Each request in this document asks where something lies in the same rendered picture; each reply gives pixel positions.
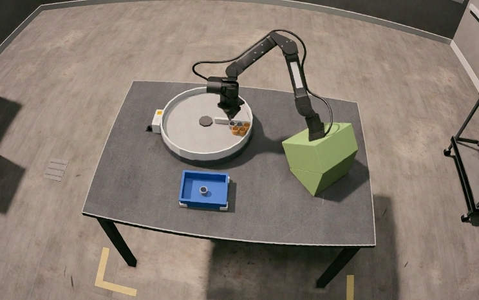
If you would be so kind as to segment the white round turntable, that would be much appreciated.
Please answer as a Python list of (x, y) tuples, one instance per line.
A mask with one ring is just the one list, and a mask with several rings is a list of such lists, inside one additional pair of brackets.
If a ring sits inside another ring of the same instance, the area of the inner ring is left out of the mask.
[(146, 131), (161, 133), (169, 153), (186, 164), (209, 167), (230, 162), (249, 145), (252, 113), (246, 102), (240, 106), (241, 111), (231, 121), (247, 122), (250, 127), (244, 136), (233, 135), (229, 129), (231, 121), (218, 108), (219, 102), (220, 95), (207, 93), (207, 87), (184, 91), (164, 110), (156, 110)]

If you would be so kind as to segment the blue open tray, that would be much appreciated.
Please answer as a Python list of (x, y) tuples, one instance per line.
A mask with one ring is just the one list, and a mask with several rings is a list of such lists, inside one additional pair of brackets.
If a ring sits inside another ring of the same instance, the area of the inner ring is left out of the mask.
[[(209, 209), (225, 207), (228, 177), (227, 173), (183, 170), (179, 202), (187, 204), (188, 207)], [(206, 196), (200, 194), (200, 187), (203, 186), (208, 191)]]

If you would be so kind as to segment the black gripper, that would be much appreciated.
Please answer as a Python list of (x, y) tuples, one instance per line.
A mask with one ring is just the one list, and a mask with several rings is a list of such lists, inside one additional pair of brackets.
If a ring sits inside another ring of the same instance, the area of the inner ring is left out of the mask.
[(227, 114), (227, 118), (231, 121), (240, 112), (241, 105), (245, 104), (245, 101), (237, 96), (236, 98), (229, 98), (225, 95), (225, 106), (219, 102), (218, 107)]

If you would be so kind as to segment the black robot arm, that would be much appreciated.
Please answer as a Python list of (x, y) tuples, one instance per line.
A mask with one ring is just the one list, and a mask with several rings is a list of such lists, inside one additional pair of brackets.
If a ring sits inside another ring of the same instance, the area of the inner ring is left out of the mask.
[[(321, 122), (319, 114), (315, 113), (312, 109), (299, 62), (297, 44), (292, 39), (276, 32), (271, 32), (269, 36), (264, 38), (261, 42), (230, 64), (225, 70), (228, 78), (210, 76), (207, 81), (207, 93), (220, 95), (220, 102), (225, 106), (225, 95), (230, 98), (238, 96), (238, 76), (276, 46), (279, 46), (283, 52), (283, 56), (285, 55), (290, 80), (294, 90), (296, 109), (301, 116), (305, 117), (308, 126), (309, 142), (324, 138), (324, 123)], [(224, 89), (222, 90), (222, 88)]]

